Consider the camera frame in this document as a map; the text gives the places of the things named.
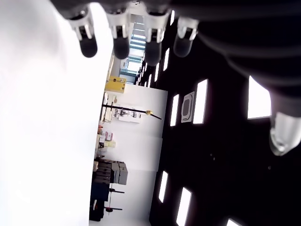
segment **ceiling light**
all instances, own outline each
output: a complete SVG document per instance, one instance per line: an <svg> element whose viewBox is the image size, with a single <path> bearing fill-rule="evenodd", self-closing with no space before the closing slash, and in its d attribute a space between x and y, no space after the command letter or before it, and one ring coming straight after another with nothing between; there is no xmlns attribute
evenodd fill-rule
<svg viewBox="0 0 301 226"><path fill-rule="evenodd" d="M169 58L169 48L165 52L165 58L164 58L164 66L163 66L163 71L166 70L167 65L168 65L168 58Z"/></svg>
<svg viewBox="0 0 301 226"><path fill-rule="evenodd" d="M148 87L150 88L151 87L151 74L149 76L149 84L148 84Z"/></svg>
<svg viewBox="0 0 301 226"><path fill-rule="evenodd" d="M155 81L157 81L158 79L159 67L160 67L160 63L157 63L156 71L155 71Z"/></svg>
<svg viewBox="0 0 301 226"><path fill-rule="evenodd" d="M204 122L208 80L201 81L197 88L196 105L194 108L193 124Z"/></svg>
<svg viewBox="0 0 301 226"><path fill-rule="evenodd" d="M170 25L172 25L173 22L174 22L174 11L171 12Z"/></svg>
<svg viewBox="0 0 301 226"><path fill-rule="evenodd" d="M248 119L270 117L271 98L269 92L249 77Z"/></svg>
<svg viewBox="0 0 301 226"><path fill-rule="evenodd" d="M185 226L188 209L190 205L191 192L188 191L185 187L182 190L182 196L180 201L180 207L177 216L177 224L178 226Z"/></svg>
<svg viewBox="0 0 301 226"><path fill-rule="evenodd" d="M167 179L168 179L168 174L165 171L163 171L161 186L160 186L160 192L159 192L159 199L162 203L164 201L165 190L166 190L166 185L167 185Z"/></svg>
<svg viewBox="0 0 301 226"><path fill-rule="evenodd" d="M171 110L170 126L175 126L175 121L176 121L177 112L178 112L178 102L179 102L179 94L174 96L173 108Z"/></svg>
<svg viewBox="0 0 301 226"><path fill-rule="evenodd" d="M241 225L236 223L234 220L229 219L227 222L227 226L241 226Z"/></svg>

